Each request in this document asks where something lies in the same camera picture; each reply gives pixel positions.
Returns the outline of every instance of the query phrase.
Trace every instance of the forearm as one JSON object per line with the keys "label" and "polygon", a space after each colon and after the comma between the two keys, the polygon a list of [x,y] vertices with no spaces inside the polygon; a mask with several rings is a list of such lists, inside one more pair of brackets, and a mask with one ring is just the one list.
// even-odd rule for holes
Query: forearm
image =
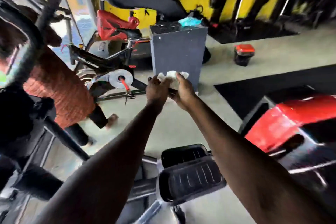
{"label": "forearm", "polygon": [[83,163],[37,223],[114,223],[128,198],[160,110],[147,105],[115,139]]}
{"label": "forearm", "polygon": [[194,100],[188,112],[230,188],[257,223],[301,223],[302,216],[307,217],[306,223],[315,223],[326,216],[323,211],[316,214],[318,205],[280,164],[230,128],[200,99]]}

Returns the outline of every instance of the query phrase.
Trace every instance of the white towel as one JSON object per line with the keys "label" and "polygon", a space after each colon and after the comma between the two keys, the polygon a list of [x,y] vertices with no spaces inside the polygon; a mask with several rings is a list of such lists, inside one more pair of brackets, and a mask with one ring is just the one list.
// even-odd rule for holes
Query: white towel
{"label": "white towel", "polygon": [[[187,73],[187,72],[180,72],[180,74],[186,79],[189,77],[189,73]],[[173,79],[173,81],[170,84],[170,88],[174,89],[174,90],[179,89],[179,82],[176,78],[176,71],[168,71],[167,75],[164,75],[163,73],[159,73],[157,75],[157,78],[159,79],[160,82],[162,82],[165,78],[171,78],[171,79]]]}

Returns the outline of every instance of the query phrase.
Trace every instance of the concrete floor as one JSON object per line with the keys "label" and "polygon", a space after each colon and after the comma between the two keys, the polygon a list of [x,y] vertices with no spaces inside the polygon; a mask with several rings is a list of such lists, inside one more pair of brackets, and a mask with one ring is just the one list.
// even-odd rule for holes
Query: concrete floor
{"label": "concrete floor", "polygon": [[[255,78],[265,75],[296,71],[336,63],[336,24],[321,26],[318,30],[306,31],[297,36],[251,41],[256,55],[247,67],[240,67],[233,62],[235,44],[219,44],[211,37],[207,47],[212,53],[211,60],[203,66],[200,77],[199,96],[232,128],[238,129],[241,119],[236,115],[226,100],[215,90],[213,85]],[[146,81],[150,72],[136,74],[136,78]],[[97,142],[83,149],[94,154],[108,141],[118,135],[133,117],[144,107],[145,96],[138,96],[124,105],[124,99],[101,103],[106,114],[119,115],[118,123],[110,130],[98,129],[90,120],[81,126]],[[158,117],[149,137],[145,154],[160,157],[163,150],[183,145],[202,143],[208,148],[202,134],[189,115],[168,101]],[[45,167],[58,178],[65,180],[81,165],[80,160],[68,149],[56,141],[52,147]],[[30,223],[40,212],[45,203],[35,199],[29,206],[21,223]],[[212,194],[197,198],[182,205],[186,212],[187,223],[254,223],[229,186]],[[162,211],[152,223],[176,223],[170,211]]]}

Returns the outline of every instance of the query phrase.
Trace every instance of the woman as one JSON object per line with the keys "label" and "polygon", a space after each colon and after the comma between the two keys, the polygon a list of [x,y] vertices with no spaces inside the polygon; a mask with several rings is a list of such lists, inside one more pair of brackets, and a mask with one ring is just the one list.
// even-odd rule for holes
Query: woman
{"label": "woman", "polygon": [[[33,9],[22,5],[16,5],[16,7],[32,22],[36,22],[38,14]],[[0,70],[6,73],[11,54],[27,40],[21,31],[1,19],[0,28],[0,47],[2,54],[5,53],[0,59]],[[79,121],[88,117],[99,128],[110,128],[118,116],[113,114],[106,118],[74,71],[70,70],[47,46],[58,47],[62,42],[50,26],[47,27],[44,37],[46,45],[43,53],[23,88],[30,95],[52,98],[56,107],[55,122],[79,145],[84,146],[92,141],[77,124]]]}

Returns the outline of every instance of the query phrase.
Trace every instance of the black rubber mat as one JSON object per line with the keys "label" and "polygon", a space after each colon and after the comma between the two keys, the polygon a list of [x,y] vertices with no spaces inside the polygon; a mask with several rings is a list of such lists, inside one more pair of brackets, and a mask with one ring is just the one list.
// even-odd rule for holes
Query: black rubber mat
{"label": "black rubber mat", "polygon": [[225,26],[219,26],[219,29],[215,30],[211,30],[209,28],[208,35],[213,37],[217,42],[221,44],[228,44],[288,35],[297,35],[297,32],[286,29],[280,30],[279,27],[271,23],[256,20],[251,30],[240,31],[237,37],[235,37],[235,34],[233,32],[230,32]]}
{"label": "black rubber mat", "polygon": [[336,94],[336,64],[215,85],[238,116],[243,119],[267,93],[310,85],[317,91]]}

